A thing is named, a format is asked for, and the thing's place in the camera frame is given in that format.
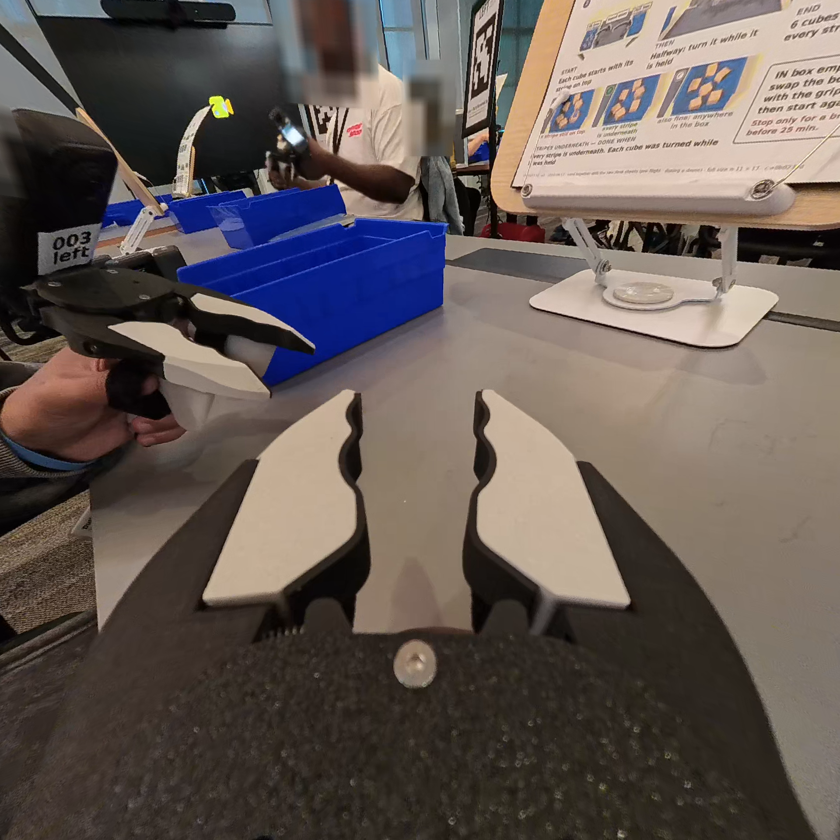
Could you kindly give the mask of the large black screen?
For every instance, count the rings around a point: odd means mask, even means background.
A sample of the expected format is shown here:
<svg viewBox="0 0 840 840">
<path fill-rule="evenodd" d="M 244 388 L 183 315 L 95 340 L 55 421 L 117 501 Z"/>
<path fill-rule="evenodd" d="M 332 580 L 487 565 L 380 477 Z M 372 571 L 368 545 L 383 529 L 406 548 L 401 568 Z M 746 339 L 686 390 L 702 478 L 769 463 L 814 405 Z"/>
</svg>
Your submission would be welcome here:
<svg viewBox="0 0 840 840">
<path fill-rule="evenodd" d="M 195 139 L 194 179 L 250 187 L 275 145 L 270 111 L 303 130 L 287 100 L 278 38 L 267 2 L 225 2 L 237 21 L 225 28 L 120 24 L 100 2 L 30 2 L 35 21 L 69 82 L 71 96 L 153 186 L 170 186 L 187 124 L 211 96 L 234 116 L 210 112 Z"/>
</svg>

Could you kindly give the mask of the white paper strip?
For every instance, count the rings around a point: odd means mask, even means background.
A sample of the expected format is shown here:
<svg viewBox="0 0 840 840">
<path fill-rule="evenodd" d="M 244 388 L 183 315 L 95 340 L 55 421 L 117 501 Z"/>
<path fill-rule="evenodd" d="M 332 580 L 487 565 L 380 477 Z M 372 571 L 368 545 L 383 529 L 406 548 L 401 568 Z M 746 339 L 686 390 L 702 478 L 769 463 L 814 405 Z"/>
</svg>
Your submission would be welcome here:
<svg viewBox="0 0 840 840">
<path fill-rule="evenodd" d="M 187 124 L 178 145 L 175 165 L 175 177 L 172 183 L 172 196 L 175 200 L 188 198 L 193 194 L 194 167 L 195 167 L 195 139 L 202 127 L 207 114 L 212 107 L 207 105 L 198 109 Z"/>
</svg>

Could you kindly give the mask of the grey blue jacket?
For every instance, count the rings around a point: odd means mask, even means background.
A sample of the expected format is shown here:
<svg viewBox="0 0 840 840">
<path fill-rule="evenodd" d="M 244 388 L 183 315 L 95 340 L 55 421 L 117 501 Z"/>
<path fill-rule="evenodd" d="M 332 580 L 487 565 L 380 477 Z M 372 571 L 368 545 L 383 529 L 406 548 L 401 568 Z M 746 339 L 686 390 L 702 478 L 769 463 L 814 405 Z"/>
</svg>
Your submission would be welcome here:
<svg viewBox="0 0 840 840">
<path fill-rule="evenodd" d="M 425 220 L 445 224 L 450 235 L 464 235 L 464 223 L 449 160 L 443 156 L 424 156 L 421 159 L 420 184 Z"/>
</svg>

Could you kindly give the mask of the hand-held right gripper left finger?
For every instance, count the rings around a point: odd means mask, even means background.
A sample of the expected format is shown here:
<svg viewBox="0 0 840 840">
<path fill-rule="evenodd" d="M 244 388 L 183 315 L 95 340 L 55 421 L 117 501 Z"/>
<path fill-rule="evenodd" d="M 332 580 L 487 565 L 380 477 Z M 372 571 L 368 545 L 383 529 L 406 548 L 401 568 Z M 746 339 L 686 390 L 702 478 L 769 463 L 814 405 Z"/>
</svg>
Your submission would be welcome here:
<svg viewBox="0 0 840 840">
<path fill-rule="evenodd" d="M 202 594 L 207 608 L 268 606 L 283 627 L 338 604 L 350 628 L 371 571 L 361 476 L 362 395 L 343 390 L 253 460 L 245 493 Z"/>
</svg>

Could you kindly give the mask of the red bag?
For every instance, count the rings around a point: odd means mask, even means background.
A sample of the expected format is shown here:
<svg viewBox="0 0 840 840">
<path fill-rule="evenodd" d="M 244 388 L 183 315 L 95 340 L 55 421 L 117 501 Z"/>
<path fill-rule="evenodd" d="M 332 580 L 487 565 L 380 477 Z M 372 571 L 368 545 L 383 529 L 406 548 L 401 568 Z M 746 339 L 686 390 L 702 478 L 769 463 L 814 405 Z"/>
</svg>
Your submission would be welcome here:
<svg viewBox="0 0 840 840">
<path fill-rule="evenodd" d="M 487 223 L 480 231 L 480 238 L 500 238 L 511 242 L 532 244 L 545 243 L 545 230 L 538 224 L 519 224 L 498 222 L 496 235 L 491 236 L 491 224 Z"/>
</svg>

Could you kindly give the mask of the person's left hand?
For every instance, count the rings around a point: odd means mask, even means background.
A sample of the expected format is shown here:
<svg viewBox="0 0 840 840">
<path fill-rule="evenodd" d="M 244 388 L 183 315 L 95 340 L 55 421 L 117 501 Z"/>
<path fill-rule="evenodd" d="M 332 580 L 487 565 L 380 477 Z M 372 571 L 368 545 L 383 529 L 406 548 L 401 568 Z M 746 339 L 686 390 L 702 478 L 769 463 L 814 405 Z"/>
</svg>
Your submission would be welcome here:
<svg viewBox="0 0 840 840">
<path fill-rule="evenodd" d="M 27 450 L 73 463 L 99 459 L 135 442 L 165 445 L 185 434 L 173 416 L 137 417 L 111 407 L 106 389 L 116 360 L 63 349 L 4 401 L 3 435 Z"/>
</svg>

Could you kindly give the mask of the black and white tag poster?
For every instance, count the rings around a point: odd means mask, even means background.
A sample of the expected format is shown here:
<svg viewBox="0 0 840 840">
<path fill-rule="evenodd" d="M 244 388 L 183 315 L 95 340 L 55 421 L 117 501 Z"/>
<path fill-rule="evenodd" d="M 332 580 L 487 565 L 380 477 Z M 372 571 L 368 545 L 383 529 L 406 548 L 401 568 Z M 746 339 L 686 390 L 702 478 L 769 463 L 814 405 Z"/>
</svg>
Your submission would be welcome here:
<svg viewBox="0 0 840 840">
<path fill-rule="evenodd" d="M 496 117 L 497 63 L 503 1 L 478 1 L 470 11 L 461 137 L 488 130 Z"/>
<path fill-rule="evenodd" d="M 343 120 L 350 115 L 349 108 L 337 106 L 302 106 L 310 135 L 324 148 L 340 142 Z"/>
</svg>

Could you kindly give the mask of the blue plastic bin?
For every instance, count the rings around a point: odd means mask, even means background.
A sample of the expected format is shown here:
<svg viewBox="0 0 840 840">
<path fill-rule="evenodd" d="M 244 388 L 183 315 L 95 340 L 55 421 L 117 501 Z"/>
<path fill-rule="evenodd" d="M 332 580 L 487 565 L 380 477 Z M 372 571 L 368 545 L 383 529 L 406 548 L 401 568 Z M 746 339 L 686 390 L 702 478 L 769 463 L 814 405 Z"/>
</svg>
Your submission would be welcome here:
<svg viewBox="0 0 840 840">
<path fill-rule="evenodd" d="M 154 221 L 167 218 L 170 215 L 168 207 L 172 203 L 172 195 L 168 193 L 161 194 L 156 196 L 155 200 L 164 208 L 164 212 L 162 215 L 155 217 Z M 136 198 L 125 202 L 111 203 L 106 208 L 101 222 L 101 229 L 130 227 L 144 208 L 145 205 L 143 205 L 141 200 Z"/>
<path fill-rule="evenodd" d="M 352 221 L 340 189 L 297 188 L 212 206 L 209 212 L 228 247 L 245 250 L 321 227 Z"/>
<path fill-rule="evenodd" d="M 212 209 L 226 203 L 236 203 L 252 197 L 246 190 L 216 192 L 189 198 L 172 198 L 166 203 L 169 218 L 184 235 L 215 228 L 217 223 Z"/>
<path fill-rule="evenodd" d="M 298 330 L 313 355 L 278 350 L 270 386 L 443 305 L 447 226 L 358 218 L 178 269 L 181 281 Z"/>
</svg>

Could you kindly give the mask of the printed instruction sheet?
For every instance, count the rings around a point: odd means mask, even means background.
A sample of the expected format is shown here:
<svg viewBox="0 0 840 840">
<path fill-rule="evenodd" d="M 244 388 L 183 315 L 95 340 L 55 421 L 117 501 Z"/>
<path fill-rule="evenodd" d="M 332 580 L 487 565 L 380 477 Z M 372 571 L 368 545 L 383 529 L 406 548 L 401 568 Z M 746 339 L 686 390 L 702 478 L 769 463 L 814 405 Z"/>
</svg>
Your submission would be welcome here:
<svg viewBox="0 0 840 840">
<path fill-rule="evenodd" d="M 512 185 L 837 184 L 838 1 L 575 2 Z"/>
</svg>

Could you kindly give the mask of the blue wristband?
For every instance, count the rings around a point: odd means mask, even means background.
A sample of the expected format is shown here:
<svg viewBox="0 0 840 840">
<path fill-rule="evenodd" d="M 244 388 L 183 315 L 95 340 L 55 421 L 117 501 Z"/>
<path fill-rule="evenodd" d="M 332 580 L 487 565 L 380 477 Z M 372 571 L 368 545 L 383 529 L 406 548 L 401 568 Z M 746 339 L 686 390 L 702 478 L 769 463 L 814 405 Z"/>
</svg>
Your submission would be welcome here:
<svg viewBox="0 0 840 840">
<path fill-rule="evenodd" d="M 18 459 L 26 463 L 29 467 L 41 469 L 44 471 L 54 471 L 54 472 L 74 472 L 89 469 L 92 467 L 97 460 L 89 460 L 89 461 L 73 461 L 73 460 L 65 460 L 61 458 L 56 458 L 54 456 L 45 455 L 43 453 L 39 453 L 37 451 L 28 449 L 15 441 L 11 438 L 6 436 L 4 433 L 1 433 L 2 442 L 6 445 L 6 447 L 15 455 Z"/>
</svg>

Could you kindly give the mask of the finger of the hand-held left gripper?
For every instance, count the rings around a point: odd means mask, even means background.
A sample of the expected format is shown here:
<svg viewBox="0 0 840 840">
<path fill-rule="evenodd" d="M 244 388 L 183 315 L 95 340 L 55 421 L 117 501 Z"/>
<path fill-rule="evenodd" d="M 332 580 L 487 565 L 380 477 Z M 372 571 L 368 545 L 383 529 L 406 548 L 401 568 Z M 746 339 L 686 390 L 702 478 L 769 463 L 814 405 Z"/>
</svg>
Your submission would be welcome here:
<svg viewBox="0 0 840 840">
<path fill-rule="evenodd" d="M 264 383 L 277 349 L 313 355 L 316 345 L 267 312 L 196 286 L 178 286 L 193 341 L 248 366 Z"/>
<path fill-rule="evenodd" d="M 187 431 L 205 424 L 218 396 L 247 402 L 270 399 L 269 389 L 246 364 L 191 341 L 172 325 L 131 321 L 109 329 L 161 355 L 161 393 Z"/>
</svg>

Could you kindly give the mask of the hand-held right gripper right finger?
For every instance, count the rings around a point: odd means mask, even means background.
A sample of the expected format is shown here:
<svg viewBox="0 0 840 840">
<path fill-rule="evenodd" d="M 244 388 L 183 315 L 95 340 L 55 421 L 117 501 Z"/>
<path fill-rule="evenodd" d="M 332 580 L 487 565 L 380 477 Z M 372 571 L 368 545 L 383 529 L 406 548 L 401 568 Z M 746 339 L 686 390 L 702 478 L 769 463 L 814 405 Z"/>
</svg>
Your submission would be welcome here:
<svg viewBox="0 0 840 840">
<path fill-rule="evenodd" d="M 473 631 L 504 602 L 532 635 L 569 634 L 571 607 L 626 612 L 631 596 L 571 451 L 491 389 L 476 393 L 473 432 L 462 550 Z"/>
</svg>

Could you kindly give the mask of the grey desk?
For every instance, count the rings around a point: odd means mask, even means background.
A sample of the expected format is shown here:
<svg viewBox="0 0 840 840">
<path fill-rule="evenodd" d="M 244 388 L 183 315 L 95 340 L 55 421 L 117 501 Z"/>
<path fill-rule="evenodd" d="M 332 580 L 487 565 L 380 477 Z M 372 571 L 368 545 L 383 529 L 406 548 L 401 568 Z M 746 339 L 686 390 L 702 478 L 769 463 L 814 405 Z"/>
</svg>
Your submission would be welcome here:
<svg viewBox="0 0 840 840">
<path fill-rule="evenodd" d="M 92 488 L 107 621 L 151 555 L 246 458 L 344 389 L 362 394 L 371 574 L 362 632 L 469 625 L 460 554 L 475 393 L 498 392 L 592 463 L 678 555 L 740 647 L 803 810 L 838 838 L 838 331 L 763 320 L 698 350 L 532 309 L 568 248 L 457 260 L 444 305 L 278 387 L 219 403 L 200 434 L 133 451 Z"/>
</svg>

